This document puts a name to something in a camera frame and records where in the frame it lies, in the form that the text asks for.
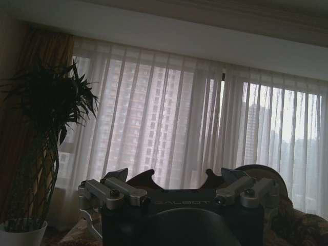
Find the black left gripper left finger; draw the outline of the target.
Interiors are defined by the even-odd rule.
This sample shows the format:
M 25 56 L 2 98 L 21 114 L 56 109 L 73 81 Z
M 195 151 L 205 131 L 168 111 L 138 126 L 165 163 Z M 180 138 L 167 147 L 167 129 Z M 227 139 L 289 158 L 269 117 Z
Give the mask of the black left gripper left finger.
M 108 172 L 100 181 L 85 180 L 78 187 L 80 208 L 121 208 L 125 203 L 145 207 L 151 198 L 144 189 L 126 183 L 128 169 Z

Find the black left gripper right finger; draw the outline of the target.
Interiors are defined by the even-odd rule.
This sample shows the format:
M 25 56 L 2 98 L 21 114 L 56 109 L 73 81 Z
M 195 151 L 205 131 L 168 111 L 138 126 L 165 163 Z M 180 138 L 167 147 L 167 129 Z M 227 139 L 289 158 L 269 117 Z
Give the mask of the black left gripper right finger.
M 215 202 L 219 205 L 233 205 L 236 199 L 245 208 L 277 208 L 279 204 L 279 185 L 269 178 L 257 180 L 244 171 L 221 168 L 225 188 L 216 189 Z

